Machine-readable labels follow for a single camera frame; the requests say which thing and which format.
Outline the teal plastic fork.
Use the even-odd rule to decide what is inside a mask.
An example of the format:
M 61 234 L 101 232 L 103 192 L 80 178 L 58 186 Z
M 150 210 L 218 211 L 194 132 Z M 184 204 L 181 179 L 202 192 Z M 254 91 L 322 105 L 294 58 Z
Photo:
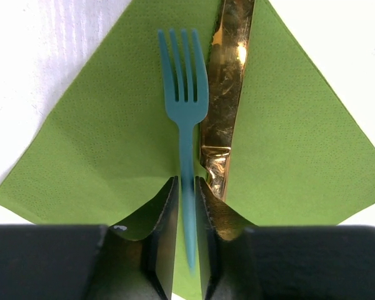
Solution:
M 184 60 L 180 58 L 174 30 L 169 31 L 172 55 L 168 52 L 165 33 L 157 32 L 161 57 L 166 114 L 179 131 L 179 163 L 181 175 L 182 225 L 186 258 L 191 273 L 196 266 L 196 203 L 194 190 L 193 131 L 207 116 L 209 84 L 206 63 L 197 30 L 181 31 Z

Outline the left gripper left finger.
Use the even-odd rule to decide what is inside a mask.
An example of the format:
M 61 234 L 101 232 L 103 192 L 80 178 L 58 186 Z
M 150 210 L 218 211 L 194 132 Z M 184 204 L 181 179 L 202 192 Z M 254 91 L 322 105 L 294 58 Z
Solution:
M 179 179 L 108 227 L 86 299 L 170 299 L 179 210 Z

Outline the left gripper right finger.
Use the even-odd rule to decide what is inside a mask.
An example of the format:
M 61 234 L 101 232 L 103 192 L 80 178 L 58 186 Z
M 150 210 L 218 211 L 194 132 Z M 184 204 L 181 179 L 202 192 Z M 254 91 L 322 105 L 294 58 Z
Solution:
M 291 232 L 258 227 L 196 178 L 196 224 L 203 299 L 293 299 Z

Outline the gold knife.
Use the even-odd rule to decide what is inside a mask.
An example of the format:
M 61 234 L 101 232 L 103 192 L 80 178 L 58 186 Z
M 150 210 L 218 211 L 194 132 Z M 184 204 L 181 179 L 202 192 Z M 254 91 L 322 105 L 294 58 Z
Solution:
M 219 203 L 226 200 L 254 5 L 254 1 L 222 1 L 209 52 L 209 108 L 200 125 L 200 163 Z

